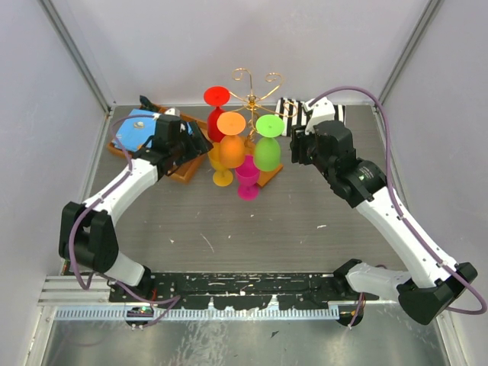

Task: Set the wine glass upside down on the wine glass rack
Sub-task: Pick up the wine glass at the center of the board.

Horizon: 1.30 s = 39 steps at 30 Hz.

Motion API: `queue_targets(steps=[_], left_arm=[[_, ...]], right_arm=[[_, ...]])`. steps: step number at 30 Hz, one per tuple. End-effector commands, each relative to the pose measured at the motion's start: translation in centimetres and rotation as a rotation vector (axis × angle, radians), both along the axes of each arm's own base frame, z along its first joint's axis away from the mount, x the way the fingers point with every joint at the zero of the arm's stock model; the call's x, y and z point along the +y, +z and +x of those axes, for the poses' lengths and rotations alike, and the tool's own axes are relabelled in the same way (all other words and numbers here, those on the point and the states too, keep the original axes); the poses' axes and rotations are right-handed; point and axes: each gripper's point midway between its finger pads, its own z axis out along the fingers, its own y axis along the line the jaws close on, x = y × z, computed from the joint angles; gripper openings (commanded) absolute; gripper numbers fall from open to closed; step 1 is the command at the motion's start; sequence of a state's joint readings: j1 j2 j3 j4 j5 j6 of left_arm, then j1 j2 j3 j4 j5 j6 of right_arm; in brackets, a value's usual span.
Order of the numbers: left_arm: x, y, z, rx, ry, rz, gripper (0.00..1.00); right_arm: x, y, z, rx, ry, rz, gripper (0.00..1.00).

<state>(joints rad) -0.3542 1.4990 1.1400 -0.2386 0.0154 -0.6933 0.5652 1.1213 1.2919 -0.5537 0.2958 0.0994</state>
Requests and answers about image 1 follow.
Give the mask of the gold wire glass rack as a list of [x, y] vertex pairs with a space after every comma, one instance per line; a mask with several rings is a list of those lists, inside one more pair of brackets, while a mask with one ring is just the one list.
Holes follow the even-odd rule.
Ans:
[[257, 137], [257, 131], [255, 128], [255, 122], [258, 120], [260, 117], [260, 114], [258, 112], [259, 109], [263, 111], [270, 112], [272, 114], [275, 114], [275, 111], [267, 109], [263, 106], [262, 102], [270, 97], [272, 94], [274, 94], [284, 83], [284, 78], [281, 74], [277, 72], [270, 72], [265, 76], [265, 81], [269, 83], [277, 82], [277, 85], [269, 91], [266, 95], [264, 96], [257, 96], [254, 93], [254, 88], [253, 88], [253, 79], [252, 79], [252, 73], [246, 69], [246, 68], [237, 68], [234, 69], [232, 72], [232, 78], [236, 82], [240, 82], [243, 80], [244, 75], [249, 76], [249, 87], [250, 87], [250, 92], [247, 96], [245, 97], [240, 97], [230, 91], [230, 95], [242, 102], [242, 107], [237, 108], [236, 111], [241, 111], [241, 110], [247, 110], [251, 113], [251, 117], [249, 121], [247, 122], [247, 127], [249, 128], [249, 132], [247, 134], [247, 137], [243, 139], [244, 146], [246, 148], [246, 153], [252, 155], [254, 153], [255, 149], [255, 139]]

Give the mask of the green plastic wine glass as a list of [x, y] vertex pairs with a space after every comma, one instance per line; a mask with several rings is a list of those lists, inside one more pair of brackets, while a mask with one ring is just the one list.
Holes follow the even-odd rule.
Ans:
[[267, 114], [256, 121], [255, 128], [261, 138], [255, 145], [254, 164], [263, 172], [271, 172], [281, 163], [281, 147], [276, 138], [283, 133], [284, 122], [274, 114]]

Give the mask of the yellow plastic wine glass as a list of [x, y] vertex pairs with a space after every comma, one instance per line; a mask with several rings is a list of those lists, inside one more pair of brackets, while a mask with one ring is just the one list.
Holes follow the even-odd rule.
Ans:
[[207, 155], [214, 169], [213, 183], [219, 187], [231, 185], [233, 182], [233, 173], [220, 162], [220, 144], [213, 143], [213, 148]]

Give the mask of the orange plastic wine glass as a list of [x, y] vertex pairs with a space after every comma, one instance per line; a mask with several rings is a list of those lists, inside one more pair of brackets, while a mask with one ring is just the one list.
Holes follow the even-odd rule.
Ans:
[[224, 134], [220, 141], [220, 162], [228, 169], [240, 167], [246, 157], [240, 136], [246, 128], [245, 118], [237, 112], [227, 111], [219, 116], [217, 127]]

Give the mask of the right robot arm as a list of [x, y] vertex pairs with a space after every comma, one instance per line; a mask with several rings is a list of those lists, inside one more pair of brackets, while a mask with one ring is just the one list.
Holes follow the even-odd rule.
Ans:
[[393, 271], [351, 259], [334, 271], [334, 289], [343, 300], [359, 293], [396, 301], [419, 324], [446, 310], [477, 277], [469, 262], [458, 262], [441, 249], [400, 204], [386, 175], [360, 159], [343, 122], [327, 120], [308, 132], [291, 128], [291, 160], [314, 165], [338, 197], [365, 217], [406, 266]]

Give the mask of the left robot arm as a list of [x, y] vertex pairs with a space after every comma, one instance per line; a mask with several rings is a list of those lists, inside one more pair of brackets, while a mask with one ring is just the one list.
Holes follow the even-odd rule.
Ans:
[[136, 302], [152, 295], [151, 271], [122, 253], [117, 221], [144, 191], [213, 148], [198, 123], [184, 120], [175, 109], [127, 116], [129, 121], [143, 118], [153, 123], [154, 132], [126, 156], [126, 168], [111, 183], [84, 202], [69, 202], [63, 208], [59, 234], [59, 256], [70, 262], [77, 278], [85, 267], [125, 285]]

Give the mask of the red plastic wine glass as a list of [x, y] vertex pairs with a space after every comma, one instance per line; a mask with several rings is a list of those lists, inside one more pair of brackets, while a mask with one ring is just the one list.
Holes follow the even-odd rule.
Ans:
[[219, 143], [225, 134], [217, 127], [217, 120], [222, 113], [225, 112], [222, 106], [230, 100], [230, 92], [227, 88], [221, 85], [215, 85], [208, 88], [204, 93], [204, 101], [213, 107], [207, 118], [207, 134], [209, 139], [213, 142]]

